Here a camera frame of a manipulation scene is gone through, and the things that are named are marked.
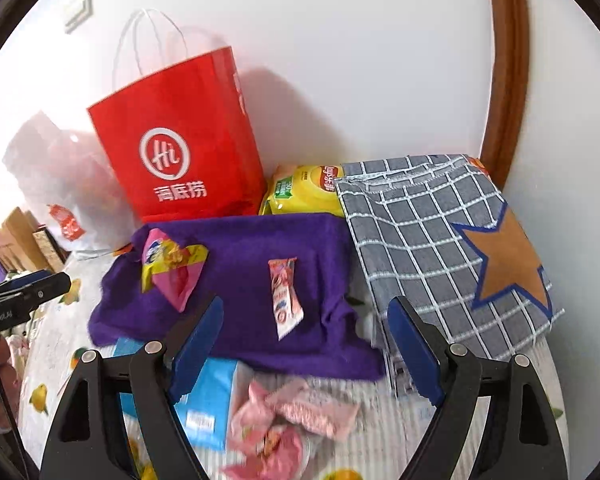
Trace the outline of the left hand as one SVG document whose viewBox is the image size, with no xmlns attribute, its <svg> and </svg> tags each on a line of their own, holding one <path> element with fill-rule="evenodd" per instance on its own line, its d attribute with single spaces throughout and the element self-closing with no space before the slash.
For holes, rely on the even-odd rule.
<svg viewBox="0 0 600 480">
<path fill-rule="evenodd" d="M 17 417 L 20 404 L 21 382 L 15 367 L 10 362 L 9 346 L 3 336 L 0 336 L 0 381 L 5 393 L 5 399 L 14 417 Z M 12 429 L 5 404 L 0 395 L 0 430 L 5 432 Z"/>
</svg>

